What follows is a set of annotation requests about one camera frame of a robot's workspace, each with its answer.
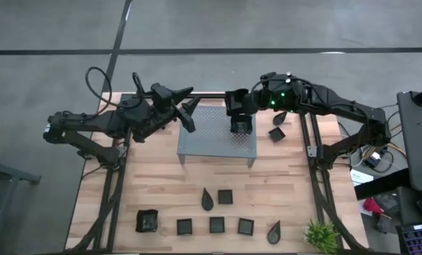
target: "wooden tabletop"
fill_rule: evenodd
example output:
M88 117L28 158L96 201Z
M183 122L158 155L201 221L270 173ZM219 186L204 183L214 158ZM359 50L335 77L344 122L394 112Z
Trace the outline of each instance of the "wooden tabletop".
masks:
M112 101L119 102L121 93ZM222 99L203 99L201 105L223 106ZM144 144L131 141L125 182L115 235L114 252L311 252L304 243L307 223L317 219L309 167L297 114L288 114L280 126L286 138L273 143L268 131L273 129L271 110L256 116L257 160L247 167L245 159L186 157L181 165L176 155L180 123L170 123L146 139ZM341 140L334 115L317 116L323 144ZM308 124L313 140L312 125ZM95 133L92 139L110 146L112 140ZM84 173L98 166L86 163ZM87 176L80 185L66 248L77 244L98 216L105 170ZM347 166L334 165L330 179L338 216L353 236L367 247L367 239ZM201 208L203 188L214 200L214 208ZM233 205L218 205L217 190L232 189ZM155 233L137 233L138 210L156 209ZM225 233L210 234L209 217L225 217ZM255 221L252 237L237 234L240 217ZM193 235L177 236L176 220L193 219ZM281 222L281 240L269 244L269 229ZM108 223L102 245L106 245Z

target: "gray floor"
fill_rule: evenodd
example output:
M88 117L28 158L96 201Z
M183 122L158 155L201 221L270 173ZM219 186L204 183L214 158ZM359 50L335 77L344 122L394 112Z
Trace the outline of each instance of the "gray floor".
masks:
M0 0L0 50L111 49L123 4ZM126 49L422 47L422 0L139 0L130 10L122 40ZM0 254L62 250L84 162L73 147L46 143L42 131L56 111L96 109L98 101L85 86L84 72L92 65L106 69L108 60L0 56L0 161L42 175L39 186L21 184ZM371 106L395 103L398 91L422 89L422 53L119 56L113 88L133 91L133 71L146 89L159 82L174 89L224 91L248 88L261 74L286 70ZM101 88L101 77L92 81ZM360 127L340 121L351 133ZM391 125L398 122L393 119ZM403 147L401 135L394 141ZM406 166L394 155L399 168ZM399 251L393 234L377 233L370 219L364 223L372 248Z

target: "gray perforated stand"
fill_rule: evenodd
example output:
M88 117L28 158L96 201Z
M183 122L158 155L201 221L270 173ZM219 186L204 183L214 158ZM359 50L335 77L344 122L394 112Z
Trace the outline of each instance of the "gray perforated stand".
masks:
M250 135L230 132L230 117L225 107L198 106L193 114L195 132L181 127L178 139L178 157L184 164L186 155L209 157L234 157L247 159L252 167L256 159L256 122L252 116Z

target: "black cube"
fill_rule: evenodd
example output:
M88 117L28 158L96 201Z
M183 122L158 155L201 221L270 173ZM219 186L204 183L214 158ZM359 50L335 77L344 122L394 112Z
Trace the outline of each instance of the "black cube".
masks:
M192 219L176 220L176 234L177 235L192 234Z
M239 218L238 234L253 236L253 220Z
M217 198L221 205L233 204L233 192L232 190L219 190L217 192Z
M225 220L223 217L210 217L210 233L225 233Z
M157 230L157 210L139 210L135 231L139 233L155 232Z
M272 139L272 141L278 142L285 137L285 134L279 127L276 127L269 131L269 137Z

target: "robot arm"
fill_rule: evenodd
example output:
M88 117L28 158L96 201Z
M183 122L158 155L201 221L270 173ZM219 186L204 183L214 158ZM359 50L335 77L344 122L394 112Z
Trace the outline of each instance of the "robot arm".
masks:
M100 115L57 112L47 119L43 137L52 144L70 144L79 149L79 156L85 159L96 157L100 164L114 167L120 158L117 147L103 147L78 132L102 132L114 139L122 139L130 131L135 142L144 142L145 138L177 118L188 132L195 131L191 115L200 98L193 98L182 103L182 107L176 107L192 92L192 87L172 91L160 84L153 84L151 89L152 105L143 96L134 94L119 103L116 110L108 110Z
M382 146L390 142L391 135L384 110L341 98L325 86L312 84L291 74L265 74L250 92L239 89L227 91L225 95L227 115L232 118L273 109L300 114L335 114L363 123L357 134L340 142L308 148L309 154L315 155L316 163L323 169L331 169L341 154L365 145Z

